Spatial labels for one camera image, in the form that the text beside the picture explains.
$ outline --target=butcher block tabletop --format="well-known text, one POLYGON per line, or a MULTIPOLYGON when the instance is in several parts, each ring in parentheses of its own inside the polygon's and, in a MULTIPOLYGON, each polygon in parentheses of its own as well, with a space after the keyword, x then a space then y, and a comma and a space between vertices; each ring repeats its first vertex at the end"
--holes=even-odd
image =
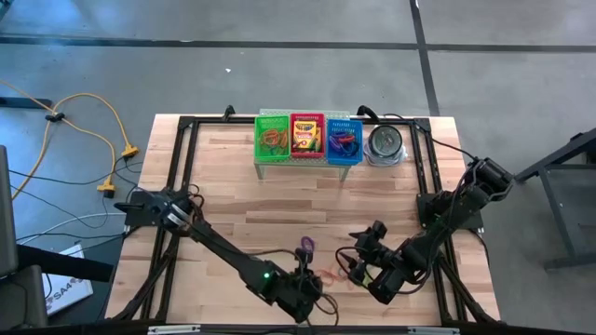
MULTIPOLYGON (((139 186, 158 191, 166 185, 179 114, 157 114, 145 153, 139 186)), ((430 117, 433 138, 459 147, 455 121, 451 117, 430 117)), ((340 325, 437 326, 439 308, 431 276, 413 295, 398 295, 389 304, 375 300, 339 272, 334 251, 353 246, 348 233, 365 230, 375 220, 385 223, 383 240, 396 248, 420 231, 415 198, 419 193, 413 147, 407 127, 397 126, 409 154, 394 167, 372 167, 366 160, 349 170, 339 182, 333 168, 268 167, 259 181, 253 165, 253 125, 201 125, 198 132, 191 183, 205 197, 205 218, 231 243, 245 251, 274 248, 294 250, 303 236, 315 242, 309 268, 320 275, 324 292, 339 304, 340 325)), ((365 126, 365 137, 373 126, 365 126)), ((426 171, 427 148, 420 135, 426 171)), ((183 158, 189 142, 183 142, 183 158)), ((452 190, 464 173, 462 155, 435 145, 440 179, 452 190)), ((180 185, 183 158, 179 166, 180 185)), ((432 192, 432 180, 427 185, 432 192)), ((141 286, 149 270, 156 229, 143 227, 124 241, 106 317, 116 315, 141 286)), ((489 267, 481 243, 467 231, 453 236, 459 274, 484 310, 499 318, 489 267)), ((287 271, 296 261, 287 254, 263 256, 287 271)), ((443 276, 450 312, 455 315, 453 291, 443 276)), ((403 289, 412 288, 409 284, 403 289)), ((161 297, 162 280, 156 284, 154 308, 161 297)), ((324 301, 321 307, 331 309, 324 301)), ((317 308, 312 324, 332 325, 334 316, 317 308)), ((275 304, 269 306, 250 293, 237 272, 190 238, 181 240, 168 312, 169 323, 293 324, 293 319, 275 304)))

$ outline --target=gray floor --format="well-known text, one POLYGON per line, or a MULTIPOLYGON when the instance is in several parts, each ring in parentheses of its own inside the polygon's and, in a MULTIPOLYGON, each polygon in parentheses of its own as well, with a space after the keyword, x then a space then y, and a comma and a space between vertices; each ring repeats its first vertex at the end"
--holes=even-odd
MULTIPOLYGON (((590 0, 419 0, 419 6, 429 43, 596 43, 591 19, 596 6, 590 0)), ((0 21, 0 34, 415 42, 406 0, 16 0, 0 21)), ((55 101, 80 91, 104 96, 143 151, 154 114, 221 113, 227 104, 239 113, 256 113, 259 108, 355 111, 367 104, 380 113, 428 115, 417 51, 19 45, 0 49, 2 79, 55 101)), ((491 156, 512 172, 596 124, 595 54, 430 52, 429 58, 440 114, 456 118, 464 147, 478 156, 491 156)), ((0 95, 13 92, 0 87, 0 95)), ((74 101, 65 112, 78 125, 107 136, 117 151, 123 148, 114 118, 96 101, 74 101)), ((11 168, 27 171, 43 136, 42 113, 6 109, 0 110, 0 120, 0 143, 8 147, 11 168)), ((102 142, 59 125, 37 174, 83 181, 108 169, 109 154, 102 142)), ((13 184, 20 182, 17 176, 11 178, 13 184)), ((128 189, 123 181, 116 180, 116 185, 128 189)), ((32 181, 26 190, 85 215, 103 211, 94 188, 32 181)), ((118 192, 116 200, 124 194, 118 192)), ((19 236, 70 219, 26 194, 14 206, 19 236)), ((564 250, 541 184, 529 181, 516 187, 506 201, 487 207, 483 217, 503 320, 596 332, 596 267, 554 273, 542 269, 543 261, 563 256, 564 250)), ((89 220, 101 222, 102 218, 89 220)), ((122 217, 114 216, 99 232, 77 223, 58 231, 94 235, 121 229, 122 217)), ((32 245, 59 250, 73 242, 47 236, 32 245)))

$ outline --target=red basket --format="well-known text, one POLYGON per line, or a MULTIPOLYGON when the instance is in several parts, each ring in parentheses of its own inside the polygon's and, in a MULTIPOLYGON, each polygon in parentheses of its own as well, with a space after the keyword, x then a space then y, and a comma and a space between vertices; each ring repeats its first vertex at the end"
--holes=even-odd
POLYGON ((325 137, 325 115, 324 114, 292 114, 290 116, 290 129, 291 129, 291 148, 290 154, 292 157, 300 157, 300 158, 321 158, 325 155, 325 145, 326 145, 326 137, 325 137), (293 139, 294 139, 294 123, 296 121, 315 121, 317 122, 317 128, 320 129, 320 152, 318 153, 298 153, 295 152, 293 147, 293 139))

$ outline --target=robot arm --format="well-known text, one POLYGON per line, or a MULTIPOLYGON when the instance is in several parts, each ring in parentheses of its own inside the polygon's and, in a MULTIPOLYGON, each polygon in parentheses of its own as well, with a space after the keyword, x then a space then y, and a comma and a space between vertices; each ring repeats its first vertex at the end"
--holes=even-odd
POLYGON ((406 239, 397 249, 379 242, 385 237, 386 227, 376 221, 360 233, 354 249, 359 259, 339 253, 348 261, 348 277, 362 285, 366 266, 382 269, 367 285, 371 294, 382 303, 390 303, 404 282, 422 285, 430 272, 430 265, 437 258, 440 246, 467 219, 492 201, 504 199, 511 189, 513 176, 490 158, 475 159, 453 192, 442 191, 423 206, 422 217, 429 222, 420 234, 406 239))
POLYGON ((273 252, 245 253, 218 234, 205 220, 201 206, 196 205, 188 194, 170 189, 163 189, 158 193, 143 191, 141 201, 120 203, 116 207, 142 216, 142 220, 136 222, 143 223, 134 226, 160 225, 173 235, 190 237, 204 245, 238 271, 248 290, 269 305, 275 302, 296 323, 308 318, 315 302, 322 295, 320 278, 307 268, 307 264, 312 261, 312 253, 300 248, 295 252, 273 250, 298 257, 298 267, 287 273, 274 262, 255 257, 257 254, 273 252))

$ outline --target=yellow extension cord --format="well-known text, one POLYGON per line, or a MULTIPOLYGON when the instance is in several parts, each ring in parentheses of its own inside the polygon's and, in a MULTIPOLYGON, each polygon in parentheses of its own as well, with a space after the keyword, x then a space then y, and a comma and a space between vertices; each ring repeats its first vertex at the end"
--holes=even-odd
MULTIPOLYGON (((120 121, 120 117, 118 116, 118 112, 115 110, 115 108, 108 102, 106 101, 104 98, 95 95, 95 94, 91 94, 91 93, 78 93, 78 94, 74 94, 72 96, 66 97, 62 100, 60 100, 58 103, 56 103, 56 105, 54 106, 54 108, 50 108, 47 107, 45 104, 39 102, 38 100, 36 100, 35 98, 33 98, 31 95, 27 94, 25 91, 18 89, 14 86, 12 86, 11 84, 9 84, 8 82, 1 80, 0 79, 0 84, 5 85, 6 87, 9 87, 13 90, 15 90, 16 92, 18 92, 19 94, 21 94, 23 97, 26 97, 28 99, 30 99, 31 101, 35 102, 36 104, 40 105, 41 107, 43 107, 44 109, 48 110, 52 115, 56 115, 57 114, 57 110, 58 107, 60 107, 60 105, 62 105, 64 102, 72 100, 74 98, 77 97, 91 97, 91 98, 95 98, 101 102, 103 102, 103 104, 105 104, 110 110, 112 110, 112 112, 114 113, 115 119, 118 122, 118 125, 120 125, 120 130, 122 131, 122 137, 124 138, 124 142, 125 142, 125 149, 124 152, 122 152, 122 156, 125 157, 132 157, 134 156, 136 153, 139 152, 139 148, 137 148, 136 146, 133 146, 130 144, 129 142, 129 138, 127 137, 126 131, 124 130, 124 125, 122 125, 122 121, 120 121)), ((114 149, 114 145, 112 145, 111 142, 109 142, 106 138, 104 138, 104 136, 94 133, 90 130, 86 130, 83 129, 81 127, 76 126, 75 124, 73 124, 72 122, 70 122, 68 119, 64 118, 62 119, 62 121, 64 123, 66 123, 67 125, 69 125, 70 127, 89 134, 91 136, 94 136, 102 141, 104 141, 109 147, 110 147, 110 151, 112 154, 112 167, 111 167, 111 174, 107 177, 107 179, 103 182, 103 184, 99 185, 97 187, 98 191, 114 191, 115 187, 112 184, 112 175, 114 174, 114 170, 115 170, 115 149, 114 149)), ((35 174, 35 172, 37 171, 37 168, 39 168, 39 165, 41 164, 42 159, 44 158, 44 155, 46 154, 46 149, 47 149, 47 134, 49 133, 49 126, 50 126, 51 122, 47 121, 46 123, 46 130, 44 132, 44 142, 42 143, 42 147, 41 147, 41 151, 39 152, 39 156, 37 156, 37 161, 35 162, 34 166, 32 167, 31 171, 29 171, 28 175, 29 176, 33 176, 35 174)), ((14 200, 20 193, 20 190, 22 190, 27 183, 29 182, 29 180, 31 179, 31 177, 26 177, 25 180, 20 184, 20 186, 17 188, 17 191, 12 195, 12 199, 14 200)))

